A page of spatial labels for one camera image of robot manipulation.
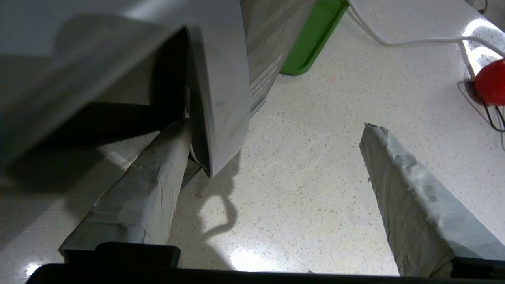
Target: green plastic tray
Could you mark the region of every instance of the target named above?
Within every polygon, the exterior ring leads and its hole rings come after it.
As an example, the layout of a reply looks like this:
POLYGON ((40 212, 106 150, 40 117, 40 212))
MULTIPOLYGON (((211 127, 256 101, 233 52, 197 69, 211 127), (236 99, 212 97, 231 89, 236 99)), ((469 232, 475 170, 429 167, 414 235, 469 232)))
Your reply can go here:
POLYGON ((307 72, 349 6, 347 0, 317 0, 281 73, 307 72))

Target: speckled floor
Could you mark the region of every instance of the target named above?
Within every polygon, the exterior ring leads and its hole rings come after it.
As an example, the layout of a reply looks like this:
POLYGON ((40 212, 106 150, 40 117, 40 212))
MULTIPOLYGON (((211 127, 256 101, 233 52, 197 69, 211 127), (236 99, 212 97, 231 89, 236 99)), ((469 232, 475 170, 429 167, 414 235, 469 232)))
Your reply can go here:
MULTIPOLYGON (((505 42, 461 0, 357 4, 392 40, 470 26, 505 42)), ((471 77, 462 53, 463 44, 387 48, 344 15, 309 72, 277 78, 239 155, 182 190, 169 240, 182 266, 397 275, 358 147, 365 121, 395 133, 505 242, 505 152, 458 88, 471 77)), ((493 59, 469 56, 473 66, 493 59)))

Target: red plug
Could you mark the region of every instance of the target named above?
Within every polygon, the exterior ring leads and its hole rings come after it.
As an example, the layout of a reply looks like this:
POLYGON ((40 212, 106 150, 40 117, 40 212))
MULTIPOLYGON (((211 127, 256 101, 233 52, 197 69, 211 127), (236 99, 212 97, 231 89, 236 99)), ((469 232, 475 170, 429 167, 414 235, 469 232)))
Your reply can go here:
POLYGON ((505 59, 499 59, 480 70, 475 88, 488 106, 505 106, 505 59))

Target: gray fabric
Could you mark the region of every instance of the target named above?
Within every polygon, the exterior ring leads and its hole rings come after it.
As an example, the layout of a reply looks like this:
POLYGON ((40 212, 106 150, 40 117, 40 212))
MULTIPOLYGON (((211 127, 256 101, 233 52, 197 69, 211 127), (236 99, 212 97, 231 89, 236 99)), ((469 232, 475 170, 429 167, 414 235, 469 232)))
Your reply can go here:
POLYGON ((188 121, 163 130, 97 200, 60 251, 94 250, 112 241, 165 245, 190 144, 188 121))
POLYGON ((384 127, 365 124, 361 154, 402 276, 450 277, 451 260, 505 260, 505 246, 384 127))

